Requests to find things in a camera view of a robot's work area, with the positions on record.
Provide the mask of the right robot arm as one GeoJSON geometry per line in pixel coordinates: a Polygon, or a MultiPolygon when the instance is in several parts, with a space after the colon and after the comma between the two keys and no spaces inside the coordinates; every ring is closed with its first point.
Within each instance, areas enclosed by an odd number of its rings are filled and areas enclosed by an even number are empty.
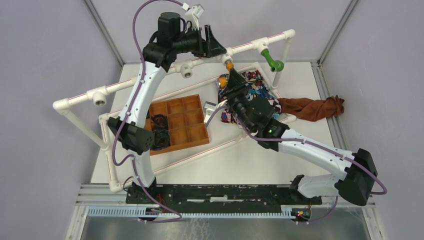
{"type": "Polygon", "coordinates": [[[323,196],[341,197],[357,206],[368,203],[378,181],[370,152],[337,149],[300,134],[273,117],[275,109],[266,98],[248,100],[248,90],[248,82],[230,67],[221,95],[248,136],[265,149],[299,157],[328,171],[326,175],[297,175],[288,191],[293,203],[323,196]]]}

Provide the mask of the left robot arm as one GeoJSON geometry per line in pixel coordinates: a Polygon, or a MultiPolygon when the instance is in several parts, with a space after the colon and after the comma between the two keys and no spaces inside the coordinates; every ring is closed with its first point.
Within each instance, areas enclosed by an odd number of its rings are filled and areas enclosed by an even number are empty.
{"type": "Polygon", "coordinates": [[[151,186],[156,180],[150,160],[155,136],[145,129],[145,124],[160,83],[178,54],[192,53],[195,57],[214,58],[227,52],[213,35],[209,24],[198,29],[185,29],[181,23],[181,16],[175,12],[164,12],[159,16],[157,31],[141,49],[139,75],[126,104],[118,117],[107,120],[115,136],[112,153],[116,153],[118,144],[127,151],[123,161],[131,160],[135,183],[141,186],[138,197],[147,204],[156,200],[158,191],[151,186]]]}

